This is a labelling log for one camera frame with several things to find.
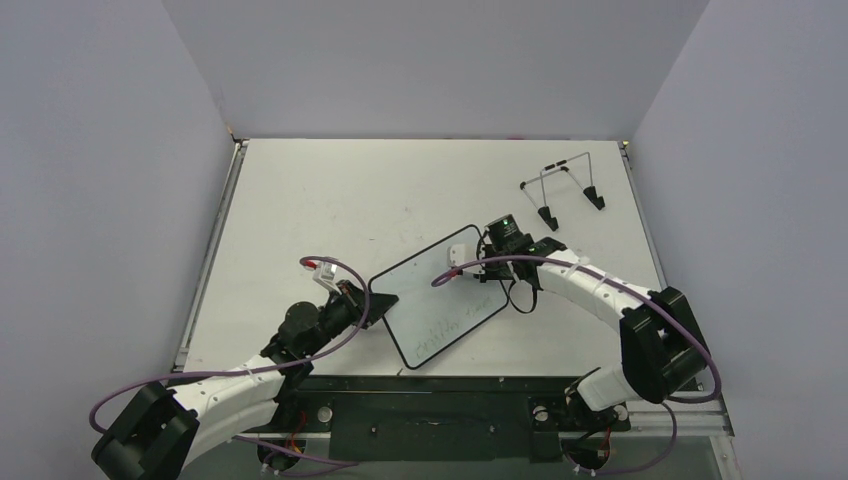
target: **white table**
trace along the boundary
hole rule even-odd
[[[598,211],[566,175],[546,179],[552,233],[518,184],[591,152]],[[588,184],[585,159],[573,170]],[[541,195],[538,183],[532,192]],[[298,265],[329,255],[366,279],[470,223],[512,213],[600,268],[658,289],[659,275],[615,142],[528,140],[251,140],[218,239],[186,371],[231,368],[264,347],[288,307],[326,292]],[[529,305],[526,286],[516,287]],[[575,376],[618,361],[617,336],[567,300],[540,294],[535,313],[505,309],[418,370],[403,368],[383,323],[315,362],[315,374]]]

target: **small whiteboard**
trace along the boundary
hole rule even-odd
[[[385,321],[408,368],[420,367],[507,306],[501,282],[480,283],[467,275],[430,286],[448,270],[452,245],[479,240],[480,230],[469,225],[371,279],[372,292],[399,297]]]

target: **gray wall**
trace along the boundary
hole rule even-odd
[[[712,0],[633,140],[748,479],[845,478],[848,3]]]
[[[0,478],[103,478],[88,409],[173,359],[232,142],[158,0],[3,2],[0,59]]]
[[[629,138],[707,0],[164,0],[241,137]]]

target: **white tabletop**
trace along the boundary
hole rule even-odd
[[[554,175],[545,182],[560,223],[552,233],[518,184],[584,151],[607,206],[596,210],[568,176]],[[588,183],[585,159],[572,171]],[[541,197],[538,183],[528,188]],[[507,213],[537,240],[554,237],[632,283],[660,286],[615,142],[251,140],[185,370],[232,368],[267,344],[291,304],[323,304],[326,291],[298,265],[302,256],[336,257],[367,280],[465,225],[482,228]],[[515,291],[528,306],[527,287]],[[619,360],[608,326],[542,292],[533,314],[505,309],[418,370],[403,368],[381,322],[316,361],[314,373],[568,376]]]

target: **black cable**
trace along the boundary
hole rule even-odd
[[[536,287],[533,287],[533,304],[530,305],[530,310],[522,310],[518,308],[518,305],[516,305],[514,301],[512,301],[512,287],[514,287],[515,284],[516,281],[513,279],[513,281],[509,284],[509,287],[506,289],[506,298],[509,300],[509,304],[512,305],[512,308],[514,308],[516,312],[522,315],[533,313],[533,310],[536,310],[536,304],[539,301],[539,290]]]

